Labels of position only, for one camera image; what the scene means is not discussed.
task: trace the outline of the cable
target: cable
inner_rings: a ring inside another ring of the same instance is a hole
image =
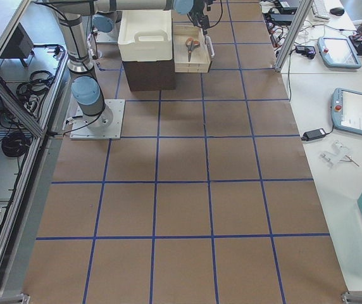
[[[80,130],[80,129],[83,129],[85,127],[88,127],[90,124],[93,124],[94,122],[96,122],[98,120],[99,117],[101,117],[101,115],[103,114],[103,111],[100,112],[100,114],[98,114],[97,118],[95,118],[92,122],[89,122],[87,123],[86,125],[83,125],[82,127],[79,127],[79,128],[76,128],[76,129],[73,129],[73,130],[70,130],[70,131],[66,131],[62,134],[62,136],[66,135],[67,133],[70,133],[70,132],[73,132],[73,131],[77,131],[77,130]]]
[[[65,14],[63,14],[60,10],[58,10],[57,8],[55,8],[53,5],[51,4],[48,4],[48,3],[41,3],[41,2],[34,2],[35,4],[38,4],[38,5],[43,5],[43,6],[46,6],[48,8],[51,8],[52,10],[54,10],[55,12],[57,12],[57,14],[59,14],[60,16],[63,17],[64,21],[69,24],[69,21],[66,17]],[[74,42],[74,46],[75,46],[75,49],[77,51],[77,54],[78,56],[80,56],[80,49],[78,48],[78,45],[77,45],[77,41],[75,40],[75,36],[74,36],[74,32],[73,32],[73,29],[71,26],[67,25],[68,29],[70,30],[70,33],[73,37],[73,42]]]
[[[295,50],[292,49],[290,52],[289,52],[289,61],[288,61],[288,89],[289,89],[289,102],[291,101],[292,99],[292,89],[290,88],[290,58],[292,56],[292,53],[294,52]]]
[[[194,23],[191,19],[191,17],[189,16],[189,14],[187,14],[187,17],[189,19],[189,21],[191,21],[192,23]],[[216,23],[214,25],[211,25],[207,28],[207,30],[212,29],[213,27],[217,26],[219,24],[219,22],[222,20],[223,17],[223,2],[222,0],[220,0],[220,16],[218,21],[216,21]]]
[[[26,153],[24,154],[23,156],[23,161],[22,161],[22,164],[25,163],[26,159],[28,157],[28,150],[26,151]],[[12,193],[11,193],[11,196],[9,197],[9,200],[8,200],[8,204],[3,207],[5,208],[5,213],[4,213],[4,216],[3,216],[3,219],[0,223],[0,237],[1,237],[1,232],[3,230],[3,227],[5,225],[5,222],[6,222],[6,219],[7,219],[7,215],[8,215],[8,212],[9,212],[9,209],[11,208],[11,205],[12,203],[14,202],[14,198],[15,198],[15,194],[16,194],[16,190],[18,189],[18,182],[20,180],[20,177],[22,175],[22,171],[23,171],[23,166],[20,167],[19,165],[19,158],[18,159],[18,173],[16,174],[16,179],[15,179],[15,183],[14,183],[14,186],[12,188]]]
[[[22,156],[27,152],[29,146],[29,138],[21,130],[8,134],[1,141],[1,149],[7,157]]]
[[[94,35],[94,21],[93,21],[94,14],[92,14],[92,15],[90,16],[90,18],[91,18],[90,33],[91,33],[91,35],[92,35],[92,38],[94,38],[95,55],[97,56],[97,59],[98,59],[98,45],[97,45],[97,39],[95,38],[95,35]]]
[[[81,4],[81,3],[94,3],[97,0],[78,0],[78,1],[53,1],[53,2],[46,2],[50,4]]]

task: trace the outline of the white storage bin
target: white storage bin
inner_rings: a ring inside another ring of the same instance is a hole
[[[123,61],[171,60],[171,11],[123,11],[118,45]]]
[[[200,46],[193,50],[191,60],[188,62],[188,49],[186,40],[192,37],[198,40]],[[174,62],[176,73],[208,73],[212,59],[215,57],[212,42],[205,36],[202,29],[191,25],[174,26]]]

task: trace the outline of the touchscreen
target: touchscreen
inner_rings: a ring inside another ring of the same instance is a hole
[[[362,130],[362,95],[343,91],[341,125]]]
[[[356,64],[356,58],[344,39],[324,39],[328,54],[333,63]]]

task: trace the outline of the metal mounting plate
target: metal mounting plate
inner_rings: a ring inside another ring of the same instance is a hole
[[[84,127],[70,133],[71,139],[120,139],[122,131],[123,113],[125,112],[124,99],[105,99],[105,103],[113,112],[112,123],[100,129],[90,129]],[[80,107],[77,108],[76,115],[82,115]],[[83,120],[76,120],[73,124],[73,129],[81,128],[85,125]]]
[[[118,38],[114,38],[112,36],[109,36],[107,33],[104,32],[98,32],[98,36],[96,37],[97,43],[118,43]]]

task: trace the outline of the electronic device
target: electronic device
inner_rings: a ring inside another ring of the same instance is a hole
[[[329,68],[361,68],[357,52],[348,38],[320,37],[318,48],[324,64]]]
[[[342,16],[344,15],[344,12],[345,12],[344,8],[332,8],[330,10],[330,14],[335,16]]]
[[[313,0],[311,11],[314,20],[327,22],[330,19],[324,0]]]
[[[299,7],[299,0],[277,0],[275,7],[282,15],[293,15]]]
[[[266,21],[270,21],[277,25],[290,25],[295,15],[283,15],[283,14],[267,14],[265,15]]]
[[[350,35],[348,38],[353,44],[354,49],[356,49],[357,55],[362,56],[362,35],[356,33],[354,35]]]
[[[295,46],[295,52],[309,59],[313,59],[316,55],[316,50],[313,46]]]
[[[362,92],[336,88],[331,114],[335,129],[362,135]]]

